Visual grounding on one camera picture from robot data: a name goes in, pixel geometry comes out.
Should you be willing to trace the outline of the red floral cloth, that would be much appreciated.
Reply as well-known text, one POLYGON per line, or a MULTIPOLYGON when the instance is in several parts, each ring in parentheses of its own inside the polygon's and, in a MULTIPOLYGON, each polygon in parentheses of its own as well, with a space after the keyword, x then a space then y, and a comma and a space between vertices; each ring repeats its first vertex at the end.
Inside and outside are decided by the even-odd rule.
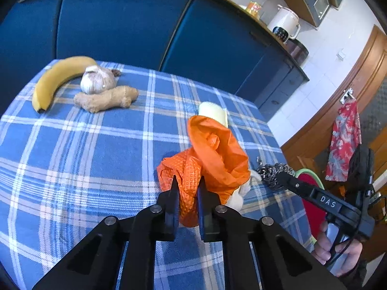
POLYGON ((361 124, 357 100, 350 99, 338 109, 332 129, 325 179, 345 182, 350 159, 361 144, 361 124))

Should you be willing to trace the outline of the garlic bulb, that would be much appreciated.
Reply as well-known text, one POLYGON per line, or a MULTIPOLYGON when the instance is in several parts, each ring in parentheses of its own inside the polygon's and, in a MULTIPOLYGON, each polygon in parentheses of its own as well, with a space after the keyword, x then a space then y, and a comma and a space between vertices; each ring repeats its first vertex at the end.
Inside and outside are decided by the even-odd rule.
POLYGON ((80 82, 85 94, 100 94, 117 86, 117 79, 111 69, 92 65, 86 68, 80 82))

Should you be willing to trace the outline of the blue kitchen cabinets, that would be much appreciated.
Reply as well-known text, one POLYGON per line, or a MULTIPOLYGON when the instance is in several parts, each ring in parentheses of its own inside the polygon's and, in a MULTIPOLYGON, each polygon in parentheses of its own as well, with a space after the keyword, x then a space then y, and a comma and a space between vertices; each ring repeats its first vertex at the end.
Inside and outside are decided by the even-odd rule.
POLYGON ((229 0, 1 0, 1 109, 47 63, 77 55, 201 82, 253 102, 265 119, 308 80, 229 0))

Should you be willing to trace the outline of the yellow tin can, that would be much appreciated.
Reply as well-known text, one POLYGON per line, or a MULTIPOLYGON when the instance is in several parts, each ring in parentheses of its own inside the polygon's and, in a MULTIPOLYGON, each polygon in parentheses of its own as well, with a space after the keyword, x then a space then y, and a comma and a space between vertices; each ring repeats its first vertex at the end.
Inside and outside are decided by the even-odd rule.
POLYGON ((259 3, 250 1, 246 6, 245 11, 248 12, 252 17, 259 18, 259 12, 261 8, 262 6, 259 3))

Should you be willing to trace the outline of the blue plaid tablecloth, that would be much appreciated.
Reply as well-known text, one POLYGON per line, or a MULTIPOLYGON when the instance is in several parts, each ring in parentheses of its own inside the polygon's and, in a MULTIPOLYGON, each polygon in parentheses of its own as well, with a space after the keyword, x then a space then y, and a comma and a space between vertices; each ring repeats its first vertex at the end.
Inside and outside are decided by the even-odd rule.
POLYGON ((130 65, 116 65, 119 84, 139 91, 128 109, 84 111, 74 104, 74 79, 39 114, 32 94, 51 67, 41 64, 1 117, 1 264, 20 289, 31 289, 103 218, 131 217, 156 202, 156 169, 190 146, 187 122, 201 102, 227 110, 250 168, 285 160, 253 103, 130 65))

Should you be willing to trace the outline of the yellow banana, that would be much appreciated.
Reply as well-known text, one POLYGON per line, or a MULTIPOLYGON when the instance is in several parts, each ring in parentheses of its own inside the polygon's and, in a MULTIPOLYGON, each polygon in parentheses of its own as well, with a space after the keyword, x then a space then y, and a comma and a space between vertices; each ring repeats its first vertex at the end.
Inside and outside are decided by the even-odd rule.
POLYGON ((55 92, 71 79, 82 76, 87 67, 97 62, 87 56, 73 56, 60 60, 47 70, 38 80, 32 96, 32 106, 36 112, 46 111, 51 105, 55 92))

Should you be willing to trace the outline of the steel wool scrubber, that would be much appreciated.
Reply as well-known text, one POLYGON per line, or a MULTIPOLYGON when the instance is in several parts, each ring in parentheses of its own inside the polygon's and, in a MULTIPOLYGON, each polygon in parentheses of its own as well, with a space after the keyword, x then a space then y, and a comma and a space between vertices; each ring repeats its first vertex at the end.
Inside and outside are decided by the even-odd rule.
POLYGON ((272 191, 279 191, 284 188, 283 185, 280 185, 277 180, 277 174, 280 172, 286 172, 291 176, 295 176, 296 172, 293 168, 291 168, 288 164, 283 163, 275 163, 271 164, 263 164, 261 158, 258 156, 256 159, 258 164, 257 172, 262 179, 262 183, 270 188, 272 191))

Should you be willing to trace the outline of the white electric kettle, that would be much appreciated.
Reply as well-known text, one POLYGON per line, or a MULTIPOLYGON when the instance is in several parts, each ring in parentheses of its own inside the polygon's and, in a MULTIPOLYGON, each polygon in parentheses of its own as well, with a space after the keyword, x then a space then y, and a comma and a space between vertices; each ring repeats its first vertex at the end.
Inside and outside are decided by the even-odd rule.
POLYGON ((300 18, 290 8, 277 6, 278 11, 268 24, 268 29, 283 43, 294 40, 300 32, 300 18))

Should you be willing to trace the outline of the orange mesh net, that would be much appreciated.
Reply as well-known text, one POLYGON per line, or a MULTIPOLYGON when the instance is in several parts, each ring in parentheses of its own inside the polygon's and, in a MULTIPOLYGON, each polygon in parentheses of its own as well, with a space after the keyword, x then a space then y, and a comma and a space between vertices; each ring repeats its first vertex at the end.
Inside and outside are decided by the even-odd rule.
POLYGON ((164 158, 157 167, 159 186, 162 191, 171 189, 176 177, 179 187, 179 222, 186 227, 199 224, 197 189, 205 174, 204 165, 193 147, 164 158))

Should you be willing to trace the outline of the red bucket green rim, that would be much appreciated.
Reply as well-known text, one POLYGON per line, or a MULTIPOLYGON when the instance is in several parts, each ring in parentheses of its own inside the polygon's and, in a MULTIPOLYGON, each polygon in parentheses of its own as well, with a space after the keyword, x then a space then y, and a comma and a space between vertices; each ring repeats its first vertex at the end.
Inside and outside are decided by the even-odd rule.
MULTIPOLYGON (((324 189, 324 186, 318 175, 310 169, 299 169, 296 171, 295 177, 315 187, 324 189)), ((320 232, 320 226, 325 220, 326 213, 305 199, 303 199, 302 202, 306 210, 306 216, 308 218, 313 239, 316 240, 320 232)))

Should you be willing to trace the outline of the yellow white sponge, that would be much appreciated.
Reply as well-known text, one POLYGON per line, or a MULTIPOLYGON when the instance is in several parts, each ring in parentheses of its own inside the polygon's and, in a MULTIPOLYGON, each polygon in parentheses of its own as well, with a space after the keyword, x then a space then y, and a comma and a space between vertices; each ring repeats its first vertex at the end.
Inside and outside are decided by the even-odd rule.
POLYGON ((199 116, 206 116, 228 127, 228 112, 226 108, 222 108, 213 102, 202 102, 198 109, 199 116))

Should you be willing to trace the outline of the white tissue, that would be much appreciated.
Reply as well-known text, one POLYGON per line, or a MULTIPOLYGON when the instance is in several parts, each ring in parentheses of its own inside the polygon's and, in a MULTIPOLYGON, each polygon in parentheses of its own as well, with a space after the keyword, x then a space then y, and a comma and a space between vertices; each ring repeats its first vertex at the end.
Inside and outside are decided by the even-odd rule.
POLYGON ((245 196, 251 190, 253 185, 257 185, 261 181, 262 178, 258 172, 256 170, 250 170, 249 180, 234 190, 233 194, 228 198, 226 206, 234 210, 241 211, 245 196))

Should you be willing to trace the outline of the orange plastic bag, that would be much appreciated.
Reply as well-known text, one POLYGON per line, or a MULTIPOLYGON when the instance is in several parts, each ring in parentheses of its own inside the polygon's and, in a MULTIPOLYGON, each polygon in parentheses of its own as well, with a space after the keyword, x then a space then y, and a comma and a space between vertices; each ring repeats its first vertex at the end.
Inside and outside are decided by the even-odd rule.
POLYGON ((250 179, 249 157, 231 129, 212 118, 192 116, 188 120, 188 136, 207 190, 217 193, 220 201, 226 203, 250 179))

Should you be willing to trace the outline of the dark rice cooker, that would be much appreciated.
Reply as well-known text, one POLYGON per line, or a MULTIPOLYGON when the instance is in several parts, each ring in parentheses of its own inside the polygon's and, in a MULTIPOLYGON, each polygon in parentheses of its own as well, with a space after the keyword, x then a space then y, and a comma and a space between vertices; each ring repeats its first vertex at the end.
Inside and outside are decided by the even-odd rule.
POLYGON ((308 49, 297 39, 288 39, 285 48, 298 65, 302 65, 309 55, 308 49))

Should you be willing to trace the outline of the wooden door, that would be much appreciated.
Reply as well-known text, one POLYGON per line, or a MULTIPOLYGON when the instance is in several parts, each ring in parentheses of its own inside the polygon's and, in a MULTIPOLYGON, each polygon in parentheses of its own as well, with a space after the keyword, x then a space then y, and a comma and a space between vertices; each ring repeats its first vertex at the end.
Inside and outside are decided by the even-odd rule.
POLYGON ((332 129, 341 99, 349 89, 357 100, 363 144, 375 153, 374 187, 386 194, 386 34, 374 26, 354 67, 323 107, 281 148, 295 170, 308 168, 326 189, 342 196, 349 183, 327 181, 332 129))

